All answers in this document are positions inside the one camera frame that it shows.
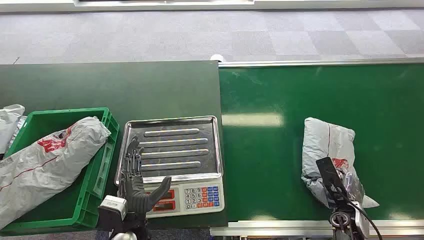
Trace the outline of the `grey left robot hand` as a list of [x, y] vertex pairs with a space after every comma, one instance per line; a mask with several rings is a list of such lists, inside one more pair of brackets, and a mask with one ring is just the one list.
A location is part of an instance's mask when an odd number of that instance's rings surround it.
[[142, 176], [142, 151], [140, 141], [134, 136], [124, 149], [118, 177], [118, 196], [127, 200], [129, 212], [143, 214], [151, 211], [170, 190], [172, 177], [166, 176], [159, 187], [146, 193]]

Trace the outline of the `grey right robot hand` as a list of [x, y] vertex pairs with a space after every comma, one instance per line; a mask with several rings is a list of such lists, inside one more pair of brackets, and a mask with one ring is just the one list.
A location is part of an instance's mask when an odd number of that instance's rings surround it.
[[339, 178], [347, 192], [347, 197], [352, 200], [363, 203], [364, 199], [364, 187], [357, 176], [356, 171], [347, 168], [336, 168]]

